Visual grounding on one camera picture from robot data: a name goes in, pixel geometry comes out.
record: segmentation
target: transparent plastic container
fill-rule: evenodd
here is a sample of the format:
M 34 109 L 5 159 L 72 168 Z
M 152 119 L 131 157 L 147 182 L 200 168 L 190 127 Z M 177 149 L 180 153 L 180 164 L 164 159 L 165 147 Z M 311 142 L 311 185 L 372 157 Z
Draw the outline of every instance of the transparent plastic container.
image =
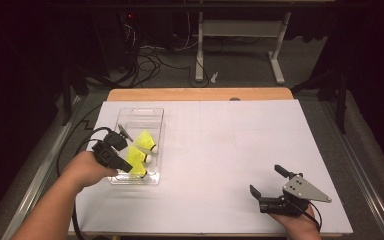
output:
M 133 140 L 143 132 L 148 131 L 158 147 L 158 151 L 153 153 L 143 147 L 140 147 L 137 143 L 127 140 L 128 145 L 135 146 L 143 153 L 152 157 L 150 163 L 142 163 L 146 174 L 137 175 L 132 173 L 126 173 L 119 170 L 119 174 L 116 177 L 108 178 L 111 184 L 158 184 L 160 181 L 160 162 L 162 156 L 162 144 L 163 144 L 163 117 L 164 109 L 162 108 L 123 108 L 120 109 L 118 115 L 117 124 L 115 130 L 119 131 L 118 124 L 121 124 L 126 132 Z M 125 148 L 118 152 L 119 156 L 126 159 L 128 148 Z

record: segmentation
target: dark background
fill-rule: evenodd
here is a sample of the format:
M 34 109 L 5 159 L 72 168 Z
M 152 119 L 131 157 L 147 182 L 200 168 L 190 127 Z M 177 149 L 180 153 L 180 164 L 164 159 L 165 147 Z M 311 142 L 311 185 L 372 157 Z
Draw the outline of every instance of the dark background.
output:
M 53 121 L 58 111 L 54 102 L 62 91 L 67 68 L 78 64 L 108 75 L 114 66 L 125 63 L 123 57 L 128 58 L 126 46 L 119 41 L 123 33 L 118 29 L 117 15 L 57 14 L 40 6 L 34 0 L 0 1 L 0 200 Z M 173 33 L 187 36 L 184 14 L 136 16 L 139 18 L 135 23 L 148 41 L 169 48 Z M 247 13 L 212 17 L 260 16 Z M 191 14 L 192 31 L 196 31 L 196 19 L 197 14 Z M 338 62 L 347 63 L 349 89 L 384 152 L 384 1 L 376 2 L 376 11 L 359 14 L 297 11 L 290 19 L 286 39 L 295 36 L 304 36 L 305 41 L 330 37 L 314 75 Z M 123 57 L 110 56 L 108 49 Z M 68 81 L 76 85 L 76 80 Z

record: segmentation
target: gray floor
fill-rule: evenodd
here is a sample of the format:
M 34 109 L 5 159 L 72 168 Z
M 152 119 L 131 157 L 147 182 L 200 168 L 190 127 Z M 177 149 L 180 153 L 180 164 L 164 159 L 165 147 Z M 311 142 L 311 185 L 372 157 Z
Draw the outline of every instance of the gray floor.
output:
M 205 72 L 209 78 L 218 72 L 216 82 L 208 83 L 207 87 L 278 86 L 266 55 L 267 51 L 274 46 L 273 39 L 261 39 L 254 44 L 238 43 L 251 42 L 252 39 L 231 40 L 235 42 L 226 41 L 223 45 L 216 40 L 205 42 Z M 293 87 L 308 79 L 324 43 L 325 40 L 304 43 L 300 38 L 284 42 L 279 62 L 286 80 L 286 87 Z M 152 50 L 141 52 L 147 54 L 152 53 Z M 157 50 L 157 52 L 165 64 L 190 69 L 175 69 L 161 65 L 157 76 L 138 87 L 191 87 L 195 75 L 195 50 L 174 52 Z M 152 69 L 153 65 L 145 60 L 145 58 L 139 59 L 143 62 L 141 68 Z M 144 79 L 148 73 L 141 71 L 139 77 Z M 200 87 L 206 83 L 204 81 L 197 86 Z M 79 102 L 81 106 L 72 119 L 72 124 L 76 124 L 87 112 L 102 103 L 108 91 L 108 89 L 94 87 L 91 93 Z M 340 134 L 334 124 L 332 117 L 334 102 L 319 102 L 316 93 L 317 91 L 314 90 L 302 91 L 296 94 L 295 98 L 300 100 L 320 153 L 354 229 L 353 234 L 343 236 L 341 239 L 384 239 L 384 156 L 382 151 L 359 114 L 350 93 L 347 95 L 345 121 L 347 134 L 345 135 Z M 80 139 L 89 132 L 87 128 L 93 127 L 98 112 L 98 110 L 93 111 L 86 118 L 89 123 L 81 123 L 71 136 L 61 155 L 62 167 L 72 157 Z M 49 149 L 55 145 L 56 141 L 60 141 L 58 137 L 64 130 L 60 125 L 62 117 L 62 111 L 60 111 L 0 203 L 0 239 L 17 212 L 37 169 L 43 159 L 48 156 Z M 43 192 L 46 192 L 56 179 L 54 167 L 52 166 L 52 171 L 43 184 Z

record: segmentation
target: shuttlecock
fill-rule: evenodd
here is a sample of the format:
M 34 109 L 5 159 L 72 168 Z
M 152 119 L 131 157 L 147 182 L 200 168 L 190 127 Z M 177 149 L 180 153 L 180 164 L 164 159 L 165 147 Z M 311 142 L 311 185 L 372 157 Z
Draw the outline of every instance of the shuttlecock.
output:
M 141 152 L 134 146 L 129 146 L 129 149 L 127 150 L 126 161 L 132 165 L 132 169 L 129 171 L 130 174 L 144 176 L 146 174 L 146 169 L 142 163 L 146 160 L 147 155 L 145 153 Z
M 143 130 L 135 139 L 134 143 L 142 148 L 145 148 L 152 153 L 158 152 L 158 146 L 155 144 L 154 139 L 152 139 L 151 134 L 148 130 Z

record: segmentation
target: white table surface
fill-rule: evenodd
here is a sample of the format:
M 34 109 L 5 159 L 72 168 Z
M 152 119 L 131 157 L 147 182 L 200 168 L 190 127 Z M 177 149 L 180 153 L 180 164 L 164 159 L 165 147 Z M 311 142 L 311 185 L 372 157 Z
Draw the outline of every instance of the white table surface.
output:
M 313 202 L 322 234 L 352 233 L 297 100 L 104 102 L 96 128 L 114 127 L 121 108 L 164 109 L 160 183 L 112 185 L 105 178 L 85 188 L 76 199 L 83 232 L 282 235 L 249 192 L 252 184 L 264 197 L 282 195 L 288 179 L 274 171 L 279 164 L 332 198 Z

